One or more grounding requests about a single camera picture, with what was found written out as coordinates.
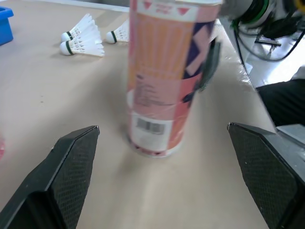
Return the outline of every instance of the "blue bin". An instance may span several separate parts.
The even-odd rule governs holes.
[[[11,9],[0,6],[0,45],[13,40],[9,23],[9,17],[12,16],[14,14]]]

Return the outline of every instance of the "barcode label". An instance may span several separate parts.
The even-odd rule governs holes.
[[[137,128],[152,133],[154,135],[163,135],[165,124],[147,122],[141,118],[137,120]]]

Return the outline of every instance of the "table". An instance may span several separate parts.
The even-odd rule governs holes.
[[[0,210],[56,140],[100,126],[91,184],[78,229],[267,229],[246,185],[226,130],[229,122],[274,132],[223,28],[220,66],[197,94],[181,151],[164,159],[128,146],[127,45],[106,56],[63,56],[60,35],[86,13],[102,35],[127,13],[38,1],[5,1],[15,39],[0,47]]]

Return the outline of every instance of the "container lid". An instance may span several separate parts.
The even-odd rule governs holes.
[[[223,0],[176,0],[176,2],[199,4],[199,5],[217,5],[222,4]]]
[[[0,6],[0,20],[7,19],[12,16],[14,16],[14,14],[10,8]]]

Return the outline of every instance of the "shuttlecock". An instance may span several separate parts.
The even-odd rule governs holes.
[[[71,41],[73,40],[77,35],[79,35],[81,32],[83,32],[87,27],[95,25],[95,21],[92,20],[92,16],[90,14],[86,14],[80,22],[78,22],[73,29],[71,29],[68,32],[64,32],[61,35],[61,42],[65,41]]]
[[[106,41],[110,44],[114,44],[116,42],[128,42],[129,41],[129,19],[127,19],[116,30],[106,33]]]
[[[61,53],[67,56],[75,53],[104,56],[103,48],[101,34],[96,25],[86,28],[73,40],[62,42],[60,45]]]

